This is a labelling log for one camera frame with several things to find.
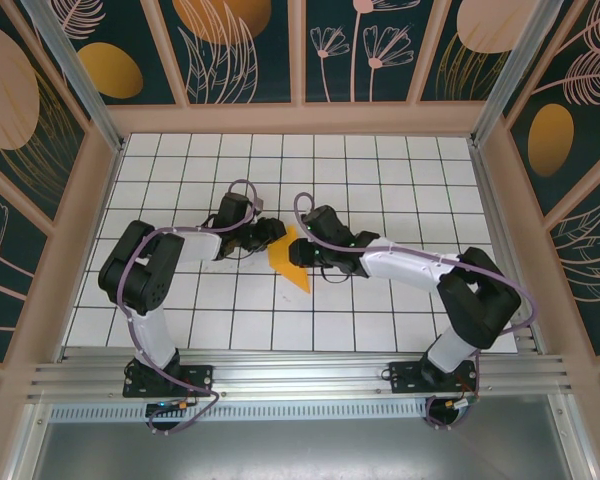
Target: orange triangular piece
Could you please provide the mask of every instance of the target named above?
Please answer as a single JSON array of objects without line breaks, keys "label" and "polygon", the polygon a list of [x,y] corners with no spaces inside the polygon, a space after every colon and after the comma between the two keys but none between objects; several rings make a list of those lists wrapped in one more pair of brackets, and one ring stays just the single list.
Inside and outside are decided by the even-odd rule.
[{"label": "orange triangular piece", "polygon": [[295,227],[287,227],[287,234],[267,247],[269,265],[284,278],[311,293],[307,269],[296,267],[289,261],[289,245],[297,238]]}]

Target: black mounting plate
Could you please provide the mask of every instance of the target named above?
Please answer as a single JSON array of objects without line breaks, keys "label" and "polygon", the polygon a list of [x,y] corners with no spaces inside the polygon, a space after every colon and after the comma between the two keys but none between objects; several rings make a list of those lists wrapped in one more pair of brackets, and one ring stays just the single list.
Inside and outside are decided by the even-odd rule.
[{"label": "black mounting plate", "polygon": [[471,360],[465,360],[453,375],[443,383],[433,386],[420,374],[421,362],[391,362],[387,380],[391,382],[392,393],[451,393],[462,392],[462,381],[472,390],[476,389],[476,368]]},{"label": "black mounting plate", "polygon": [[[125,398],[165,398],[165,397],[185,397],[187,389],[171,382],[154,382],[150,388],[139,385],[139,382],[128,382],[133,379],[134,374],[141,373],[136,362],[127,367],[124,388],[122,396]],[[211,365],[181,365],[179,379],[185,383],[190,383],[194,387],[211,390],[213,387],[213,366]],[[190,392],[190,397],[208,397],[210,394]]]}]

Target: yellow object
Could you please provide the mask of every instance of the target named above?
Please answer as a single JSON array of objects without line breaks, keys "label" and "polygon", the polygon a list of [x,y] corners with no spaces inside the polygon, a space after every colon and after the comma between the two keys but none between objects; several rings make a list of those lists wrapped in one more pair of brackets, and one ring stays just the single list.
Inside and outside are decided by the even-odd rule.
[{"label": "yellow object", "polygon": [[78,57],[96,89],[109,97],[131,98],[142,90],[140,68],[123,50],[110,43],[90,43],[78,51]]},{"label": "yellow object", "polygon": [[289,245],[297,238],[295,227],[287,227],[287,234],[267,247],[269,265],[284,278],[311,293],[307,269],[296,267],[289,261]]},{"label": "yellow object", "polygon": [[[231,15],[227,15],[225,4],[235,24],[232,24]],[[173,8],[182,23],[198,38],[219,45],[238,42],[239,35],[231,32],[240,28],[239,20],[255,38],[271,18],[271,0],[173,0]]]},{"label": "yellow object", "polygon": [[533,171],[542,177],[556,173],[569,155],[573,133],[569,110],[555,103],[542,107],[529,131],[529,163]]}]

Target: white tiled floor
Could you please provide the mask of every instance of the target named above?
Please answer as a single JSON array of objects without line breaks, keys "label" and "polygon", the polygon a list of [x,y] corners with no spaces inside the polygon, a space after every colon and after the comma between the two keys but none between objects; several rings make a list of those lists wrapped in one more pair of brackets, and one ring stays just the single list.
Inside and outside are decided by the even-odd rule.
[{"label": "white tiled floor", "polygon": [[[134,134],[74,310],[70,346],[130,346],[97,272],[131,220],[197,225],[229,182],[247,177],[264,216],[295,223],[302,191],[354,233],[370,230],[439,253],[475,245],[493,257],[466,141],[338,135]],[[449,326],[441,301],[408,285],[312,275],[306,294],[274,274],[266,253],[180,265],[165,302],[179,347],[423,352]],[[512,335],[493,352],[515,352]]]}]

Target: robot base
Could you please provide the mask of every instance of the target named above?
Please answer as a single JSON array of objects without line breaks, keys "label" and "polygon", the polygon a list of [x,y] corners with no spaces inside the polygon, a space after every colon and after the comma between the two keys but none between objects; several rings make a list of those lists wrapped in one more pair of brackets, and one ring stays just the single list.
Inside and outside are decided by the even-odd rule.
[{"label": "robot base", "polygon": [[465,360],[451,375],[447,375],[436,385],[430,384],[421,374],[421,361],[415,362],[391,362],[388,374],[383,376],[385,380],[391,382],[392,393],[451,393],[462,392],[464,386],[471,390],[476,388],[476,370],[475,364],[471,360]]},{"label": "robot base", "polygon": [[[213,386],[213,367],[211,365],[180,365],[180,355],[176,352],[164,371],[194,387],[211,390]],[[134,358],[124,369],[125,398],[165,398],[165,397],[208,397],[208,394],[190,392],[184,387],[174,385],[163,378],[151,367]]]}]

